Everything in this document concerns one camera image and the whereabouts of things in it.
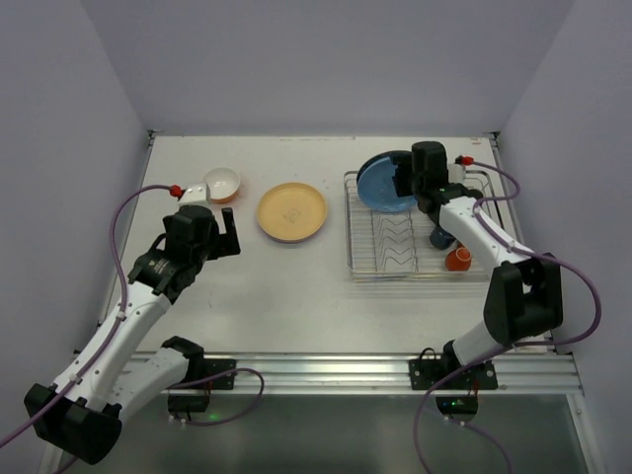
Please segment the orange bowl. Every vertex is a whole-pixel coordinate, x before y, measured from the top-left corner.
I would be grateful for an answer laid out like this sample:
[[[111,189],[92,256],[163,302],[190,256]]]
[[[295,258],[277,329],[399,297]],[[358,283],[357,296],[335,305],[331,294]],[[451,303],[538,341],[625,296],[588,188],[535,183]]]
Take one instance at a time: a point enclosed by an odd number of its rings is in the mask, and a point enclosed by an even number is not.
[[[240,175],[231,168],[219,167],[207,172],[203,178],[208,185],[210,200],[214,203],[227,203],[238,194],[241,186]]]

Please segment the light blue plate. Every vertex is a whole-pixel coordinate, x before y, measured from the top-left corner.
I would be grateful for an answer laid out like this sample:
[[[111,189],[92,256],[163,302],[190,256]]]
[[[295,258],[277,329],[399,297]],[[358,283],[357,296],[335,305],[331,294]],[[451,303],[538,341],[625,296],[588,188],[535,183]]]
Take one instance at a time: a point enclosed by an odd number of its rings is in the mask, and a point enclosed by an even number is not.
[[[394,172],[394,165],[387,159],[361,166],[356,175],[356,192],[365,206],[379,212],[396,213],[417,204],[414,197],[396,196],[392,181]]]

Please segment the yellow plate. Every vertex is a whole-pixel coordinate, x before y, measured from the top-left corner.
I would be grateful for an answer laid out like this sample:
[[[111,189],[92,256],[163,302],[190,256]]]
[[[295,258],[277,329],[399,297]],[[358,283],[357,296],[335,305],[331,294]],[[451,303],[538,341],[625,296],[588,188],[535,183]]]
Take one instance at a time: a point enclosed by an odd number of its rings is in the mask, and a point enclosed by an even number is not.
[[[261,197],[256,218],[262,230],[300,237],[319,231],[328,216],[328,205],[314,187],[298,182],[277,185]]]

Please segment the purple plate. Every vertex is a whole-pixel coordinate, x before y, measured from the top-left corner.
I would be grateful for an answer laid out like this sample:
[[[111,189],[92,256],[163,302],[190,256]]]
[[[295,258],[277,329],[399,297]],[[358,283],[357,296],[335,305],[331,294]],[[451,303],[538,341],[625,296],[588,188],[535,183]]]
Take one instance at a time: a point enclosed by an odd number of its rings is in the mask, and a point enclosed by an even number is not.
[[[309,235],[304,235],[300,237],[292,237],[292,238],[289,238],[287,236],[282,236],[282,235],[276,235],[274,233],[267,232],[266,230],[263,230],[263,234],[274,242],[277,242],[280,244],[294,245],[294,244],[301,244],[303,242],[307,242],[313,239],[314,237],[318,235],[318,231],[310,233]]]

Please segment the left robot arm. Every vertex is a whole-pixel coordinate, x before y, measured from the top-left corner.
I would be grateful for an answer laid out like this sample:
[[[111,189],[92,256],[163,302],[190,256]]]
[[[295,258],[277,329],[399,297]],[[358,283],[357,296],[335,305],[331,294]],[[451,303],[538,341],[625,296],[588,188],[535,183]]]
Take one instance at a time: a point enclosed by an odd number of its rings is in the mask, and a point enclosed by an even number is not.
[[[123,370],[154,324],[191,286],[203,265],[240,254],[233,210],[222,218],[182,205],[163,219],[165,231],[136,259],[127,293],[78,357],[49,385],[34,384],[24,404],[41,439],[94,465],[117,443],[124,422],[161,391],[205,376],[204,350],[172,337],[148,362]]]

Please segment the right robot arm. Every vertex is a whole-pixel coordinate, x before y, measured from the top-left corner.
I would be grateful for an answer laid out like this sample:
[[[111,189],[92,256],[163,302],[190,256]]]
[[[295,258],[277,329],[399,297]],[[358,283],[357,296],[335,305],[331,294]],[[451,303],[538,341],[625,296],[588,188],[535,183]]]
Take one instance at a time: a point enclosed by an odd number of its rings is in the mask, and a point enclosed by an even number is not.
[[[445,147],[413,144],[392,161],[396,195],[412,197],[436,228],[462,244],[490,278],[483,319],[447,342],[440,355],[421,357],[418,372],[434,387],[480,369],[485,361],[563,322],[561,270],[505,232],[483,209],[488,198],[449,179]]]

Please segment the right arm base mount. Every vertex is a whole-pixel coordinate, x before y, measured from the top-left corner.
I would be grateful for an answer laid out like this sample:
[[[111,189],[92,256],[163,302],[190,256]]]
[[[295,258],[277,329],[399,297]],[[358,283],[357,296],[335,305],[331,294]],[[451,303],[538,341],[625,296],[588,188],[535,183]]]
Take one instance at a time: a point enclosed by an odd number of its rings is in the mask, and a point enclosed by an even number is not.
[[[439,354],[425,348],[408,360],[409,378],[413,390],[428,390],[457,368],[451,355]],[[443,383],[438,390],[461,391],[461,395],[437,396],[436,407],[451,419],[471,421],[479,409],[479,393],[499,388],[497,372],[490,361],[464,370]]]

